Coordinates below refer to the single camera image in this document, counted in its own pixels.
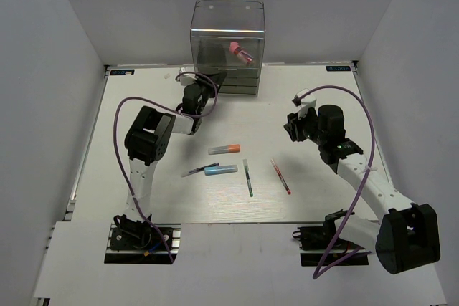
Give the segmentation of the green pen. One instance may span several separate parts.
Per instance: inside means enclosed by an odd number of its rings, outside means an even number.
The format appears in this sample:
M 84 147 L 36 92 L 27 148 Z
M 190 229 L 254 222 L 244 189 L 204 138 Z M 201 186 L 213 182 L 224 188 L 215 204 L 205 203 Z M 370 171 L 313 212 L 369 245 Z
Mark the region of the green pen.
M 254 194 L 253 194 L 253 189 L 252 189 L 252 183 L 250 180 L 250 173 L 249 173 L 249 166 L 248 166 L 247 159 L 243 159 L 242 163 L 243 163 L 243 167 L 245 170 L 245 178 L 247 182 L 248 192 L 249 192 L 250 197 L 252 198 Z

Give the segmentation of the purple pen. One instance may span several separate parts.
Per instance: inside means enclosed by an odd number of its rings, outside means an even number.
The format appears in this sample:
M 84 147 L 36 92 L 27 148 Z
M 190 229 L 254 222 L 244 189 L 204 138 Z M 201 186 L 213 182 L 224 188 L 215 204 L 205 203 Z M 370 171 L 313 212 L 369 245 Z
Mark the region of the purple pen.
M 212 163 L 212 164 L 209 164 L 209 165 L 206 165 L 206 166 L 194 168 L 194 169 L 191 169 L 190 171 L 187 171 L 187 172 L 181 174 L 181 177 L 182 177 L 182 178 L 183 178 L 183 177 L 187 177 L 187 176 L 193 175 L 193 174 L 195 174 L 195 173 L 202 172 L 202 171 L 204 171 L 206 168 L 217 167 L 217 166 L 219 166 L 219 163 Z

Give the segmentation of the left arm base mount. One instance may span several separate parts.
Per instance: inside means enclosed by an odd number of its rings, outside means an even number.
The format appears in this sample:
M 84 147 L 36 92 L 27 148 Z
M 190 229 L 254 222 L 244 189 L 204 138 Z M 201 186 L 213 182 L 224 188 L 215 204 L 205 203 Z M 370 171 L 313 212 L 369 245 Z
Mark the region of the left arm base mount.
M 106 264 L 170 265 L 180 245 L 180 226 L 160 226 L 156 231 L 144 221 L 115 216 L 105 249 Z

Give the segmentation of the pink capped marker tube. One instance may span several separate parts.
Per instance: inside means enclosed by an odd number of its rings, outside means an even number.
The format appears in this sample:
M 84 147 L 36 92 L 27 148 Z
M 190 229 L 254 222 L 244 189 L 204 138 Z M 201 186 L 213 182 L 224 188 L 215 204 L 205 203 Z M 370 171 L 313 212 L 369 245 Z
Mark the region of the pink capped marker tube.
M 253 57 L 241 48 L 237 42 L 231 42 L 229 44 L 229 51 L 245 66 L 250 66 L 254 62 Z

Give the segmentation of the red pen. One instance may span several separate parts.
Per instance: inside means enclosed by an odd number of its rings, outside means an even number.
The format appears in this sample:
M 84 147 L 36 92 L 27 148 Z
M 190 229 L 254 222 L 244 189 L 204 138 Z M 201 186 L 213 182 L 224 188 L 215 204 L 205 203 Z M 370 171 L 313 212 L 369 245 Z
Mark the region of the red pen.
M 288 195 L 291 195 L 291 190 L 288 187 L 288 185 L 286 183 L 286 180 L 284 179 L 284 177 L 283 177 L 283 175 L 282 175 L 277 163 L 273 159 L 270 159 L 270 163 L 271 163 L 272 167 L 274 168 L 275 172 L 277 173 L 278 178 L 280 179 L 280 182 L 282 183 L 283 188 L 285 189 L 286 193 Z

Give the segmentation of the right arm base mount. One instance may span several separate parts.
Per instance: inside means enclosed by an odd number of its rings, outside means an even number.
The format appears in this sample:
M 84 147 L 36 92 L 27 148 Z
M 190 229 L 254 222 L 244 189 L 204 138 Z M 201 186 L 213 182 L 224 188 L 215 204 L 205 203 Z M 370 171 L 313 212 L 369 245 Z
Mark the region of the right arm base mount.
M 346 211 L 342 209 L 327 215 L 319 225 L 299 226 L 292 233 L 292 238 L 299 242 L 302 267 L 314 267 L 319 263 L 322 254 L 339 227 L 335 225 L 335 220 L 344 218 L 345 214 Z M 338 238 L 325 259 L 324 265 L 327 266 L 335 262 L 357 247 L 353 242 Z

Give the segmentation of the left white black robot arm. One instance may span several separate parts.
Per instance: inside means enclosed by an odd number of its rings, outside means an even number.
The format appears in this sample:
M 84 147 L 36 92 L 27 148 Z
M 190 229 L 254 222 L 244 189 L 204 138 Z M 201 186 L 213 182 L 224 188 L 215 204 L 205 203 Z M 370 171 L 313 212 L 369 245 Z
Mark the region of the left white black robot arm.
M 153 175 L 166 153 L 170 137 L 173 134 L 193 135 L 198 131 L 202 118 L 212 112 L 204 110 L 207 102 L 217 99 L 227 77 L 226 72 L 181 72 L 176 80 L 181 82 L 187 75 L 193 77 L 184 87 L 182 101 L 177 108 L 171 110 L 158 104 L 154 107 L 144 105 L 124 139 L 129 172 L 122 171 L 122 174 L 128 182 L 128 197 L 125 210 L 114 217 L 114 222 L 137 248 L 143 248 L 151 241 Z

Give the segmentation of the blue capped highlighter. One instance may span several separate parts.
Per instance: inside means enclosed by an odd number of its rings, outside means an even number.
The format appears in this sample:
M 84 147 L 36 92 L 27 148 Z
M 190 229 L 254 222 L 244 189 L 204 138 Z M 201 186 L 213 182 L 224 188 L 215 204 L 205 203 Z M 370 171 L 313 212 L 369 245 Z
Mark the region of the blue capped highlighter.
M 226 165 L 226 166 L 207 166 L 204 169 L 204 174 L 206 176 L 216 176 L 226 173 L 236 173 L 238 172 L 237 165 Z

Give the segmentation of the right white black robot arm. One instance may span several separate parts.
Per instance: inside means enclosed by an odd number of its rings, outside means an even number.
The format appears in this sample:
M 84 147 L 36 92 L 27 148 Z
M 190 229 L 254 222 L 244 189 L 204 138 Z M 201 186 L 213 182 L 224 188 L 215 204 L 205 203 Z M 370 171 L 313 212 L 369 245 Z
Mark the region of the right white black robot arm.
M 290 113 L 284 125 L 293 142 L 310 140 L 318 146 L 322 161 L 354 190 L 374 212 L 377 221 L 340 210 L 327 215 L 320 227 L 298 230 L 306 251 L 352 248 L 375 254 L 391 274 L 399 274 L 440 260 L 437 214 L 429 204 L 416 204 L 369 169 L 363 150 L 346 137 L 344 114 L 336 105 L 319 109 L 307 105 Z

